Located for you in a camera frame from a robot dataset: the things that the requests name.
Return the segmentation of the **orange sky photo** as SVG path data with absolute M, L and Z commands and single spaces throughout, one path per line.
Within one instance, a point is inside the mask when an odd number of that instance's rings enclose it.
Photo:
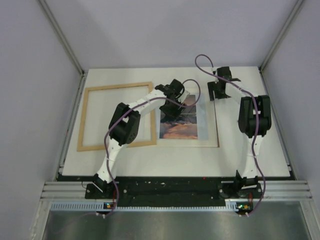
M 183 108 L 176 118 L 168 117 L 160 111 L 158 134 L 160 139 L 198 139 L 197 107 L 190 106 L 196 99 L 195 94 L 189 95 L 183 102 L 188 107 Z

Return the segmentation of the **cream mat board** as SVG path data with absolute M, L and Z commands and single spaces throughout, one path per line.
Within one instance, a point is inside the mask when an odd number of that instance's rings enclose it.
M 173 148 L 217 148 L 214 104 L 206 92 L 199 93 L 196 88 L 188 88 L 190 95 L 197 98 L 190 107 L 196 105 L 198 139 L 160 139 L 160 109 L 155 110 L 155 126 L 158 147 Z

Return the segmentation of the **light wooden picture frame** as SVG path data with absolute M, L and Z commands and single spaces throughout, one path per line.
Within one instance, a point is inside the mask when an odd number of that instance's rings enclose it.
M 127 84 L 106 85 L 106 86 L 93 86 L 93 87 L 86 87 L 84 89 L 78 140 L 77 140 L 78 152 L 100 151 L 105 148 L 103 145 L 83 146 L 89 93 L 92 91 L 106 91 L 106 90 L 113 90 L 113 89 L 125 89 L 125 88 L 136 88 L 136 87 L 147 87 L 148 92 L 150 93 L 153 90 L 154 86 L 153 86 L 153 83 L 149 81 L 149 82 L 137 82 L 137 83 L 127 83 Z M 156 117 L 155 117 L 154 110 L 152 110 L 150 113 L 150 135 L 151 135 L 151 140 L 133 142 L 129 144 L 129 147 L 130 148 L 146 147 L 146 146 L 155 146 L 157 144 Z

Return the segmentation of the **brown fibreboard backing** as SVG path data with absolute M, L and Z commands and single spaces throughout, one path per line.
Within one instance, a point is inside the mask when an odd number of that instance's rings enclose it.
M 214 117 L 215 117 L 215 128 L 216 128 L 217 148 L 220 148 L 220 136 L 219 136 L 218 115 L 217 115 L 217 107 L 216 107 L 216 102 L 215 102 L 215 101 L 213 101 L 213 106 L 214 106 Z

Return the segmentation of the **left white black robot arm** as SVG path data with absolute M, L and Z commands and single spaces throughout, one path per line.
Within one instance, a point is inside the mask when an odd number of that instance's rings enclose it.
M 186 107 L 184 101 L 189 94 L 183 83 L 174 79 L 170 84 L 157 85 L 139 100 L 129 104 L 121 102 L 116 106 L 104 137 L 105 158 L 93 178 L 98 195 L 106 199 L 113 194 L 111 182 L 115 180 L 115 174 L 112 170 L 121 150 L 138 136 L 141 119 L 155 109 L 160 109 L 167 117 L 177 117 Z

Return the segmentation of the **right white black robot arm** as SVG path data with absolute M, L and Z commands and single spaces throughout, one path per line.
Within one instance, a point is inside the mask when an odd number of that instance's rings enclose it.
M 258 155 L 262 141 L 272 126 L 270 97 L 250 92 L 240 79 L 232 77 L 228 66 L 219 67 L 212 73 L 217 80 L 207 83 L 210 100 L 231 98 L 239 105 L 237 124 L 243 136 L 242 162 L 233 182 L 219 186 L 219 195 L 223 199 L 261 198 L 263 190 L 258 174 L 261 174 L 263 181 L 265 176 L 258 164 Z

